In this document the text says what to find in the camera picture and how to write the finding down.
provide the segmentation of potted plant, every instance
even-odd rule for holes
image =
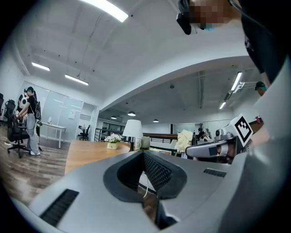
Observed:
[[[117,143],[121,141],[121,136],[118,134],[112,133],[110,136],[107,136],[104,140],[107,143],[107,148],[111,150],[117,149]]]

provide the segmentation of ceiling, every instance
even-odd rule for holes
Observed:
[[[136,113],[134,119],[150,123],[159,116],[161,119],[158,120],[163,122],[163,114],[168,114],[169,110],[172,113],[183,113],[190,109],[200,111],[200,102],[202,109],[218,110],[226,93],[231,89],[238,71],[243,72],[241,77],[243,82],[261,80],[258,70],[248,56],[241,57],[233,63],[224,60],[227,64],[219,68],[198,71],[140,92],[100,113],[100,117],[109,119],[115,115],[128,119],[130,117],[127,113],[134,111]],[[249,89],[244,88],[232,94],[224,111],[229,110],[233,102],[244,98],[248,91]],[[201,92],[204,93],[203,101],[200,100]]]
[[[246,54],[243,32],[236,25],[219,28],[212,36],[201,30],[186,36],[176,22],[177,0],[109,1],[129,18],[120,23],[79,0],[40,1],[15,34],[14,49],[24,73],[86,93],[91,96],[87,102],[103,108],[183,67]],[[35,69],[32,61],[51,72]]]

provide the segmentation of black vent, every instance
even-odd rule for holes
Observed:
[[[79,192],[66,189],[40,216],[40,218],[46,221],[52,226],[56,226],[65,212],[69,209]]]
[[[226,176],[226,172],[213,170],[213,169],[210,169],[210,168],[205,169],[203,172],[207,173],[209,175],[217,176],[217,177],[225,177]]]
[[[172,178],[172,172],[163,164],[156,161],[153,157],[144,155],[145,158],[145,173],[149,178],[155,190],[166,185]]]

